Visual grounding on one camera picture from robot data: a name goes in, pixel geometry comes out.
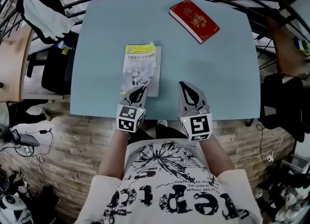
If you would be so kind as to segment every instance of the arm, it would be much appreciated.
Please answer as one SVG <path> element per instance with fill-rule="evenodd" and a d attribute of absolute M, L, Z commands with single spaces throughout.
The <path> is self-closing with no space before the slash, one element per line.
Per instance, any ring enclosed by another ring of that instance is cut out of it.
<path fill-rule="evenodd" d="M 128 135 L 116 130 L 101 161 L 97 175 L 123 179 L 125 154 L 128 145 Z"/>
<path fill-rule="evenodd" d="M 201 141 L 200 146 L 214 176 L 218 176 L 228 170 L 234 170 L 231 159 L 221 147 L 214 134 L 208 140 Z"/>

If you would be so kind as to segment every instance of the book cover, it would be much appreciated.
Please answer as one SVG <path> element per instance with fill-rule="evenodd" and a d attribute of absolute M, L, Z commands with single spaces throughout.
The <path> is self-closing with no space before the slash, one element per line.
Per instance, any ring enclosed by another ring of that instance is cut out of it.
<path fill-rule="evenodd" d="M 127 45 L 123 66 L 121 94 L 138 87 L 147 86 L 148 95 L 158 96 L 161 48 L 148 45 Z"/>
<path fill-rule="evenodd" d="M 191 0 L 170 8 L 170 15 L 202 43 L 219 31 L 219 26 Z"/>

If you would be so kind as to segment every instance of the floor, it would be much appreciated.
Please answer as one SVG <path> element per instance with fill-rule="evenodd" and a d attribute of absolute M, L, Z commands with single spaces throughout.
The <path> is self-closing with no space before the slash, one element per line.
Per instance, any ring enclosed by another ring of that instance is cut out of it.
<path fill-rule="evenodd" d="M 59 215 L 66 223 L 74 223 L 87 197 L 92 177 L 96 175 L 101 158 L 104 156 L 110 138 L 116 129 L 115 119 L 90 116 L 71 115 L 70 98 L 48 103 L 46 107 L 54 117 L 51 122 L 32 125 L 18 125 L 20 133 L 50 130 L 54 135 L 52 149 L 44 156 L 45 163 L 41 168 L 38 162 L 19 156 L 13 149 L 6 149 L 0 156 L 0 165 L 7 171 L 21 170 L 22 176 L 32 192 L 40 192 L 42 186 L 50 183 L 59 195 L 60 202 L 56 206 Z M 38 114 L 41 106 L 32 107 L 30 114 Z M 244 121 L 214 121 L 214 134 L 218 137 L 232 160 L 259 155 L 261 132 L 254 122 L 246 127 Z M 169 122 L 170 127 L 180 128 L 178 122 Z M 50 145 L 51 134 L 32 134 L 41 146 L 35 153 L 46 153 Z M 264 130 L 262 153 L 274 150 L 276 159 L 286 156 L 293 146 L 292 137 L 281 128 Z M 260 156 L 235 161 L 236 168 L 245 169 L 253 191 L 263 179 L 266 164 Z"/>

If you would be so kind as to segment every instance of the yellow label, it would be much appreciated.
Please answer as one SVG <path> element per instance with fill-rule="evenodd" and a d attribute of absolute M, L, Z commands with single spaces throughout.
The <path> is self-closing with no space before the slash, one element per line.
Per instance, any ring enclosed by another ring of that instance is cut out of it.
<path fill-rule="evenodd" d="M 66 55 L 66 54 L 68 53 L 68 50 L 69 50 L 69 48 L 64 48 L 64 49 L 62 50 L 62 54 Z"/>
<path fill-rule="evenodd" d="M 156 46 L 154 44 L 126 46 L 126 53 L 147 53 L 155 50 Z"/>

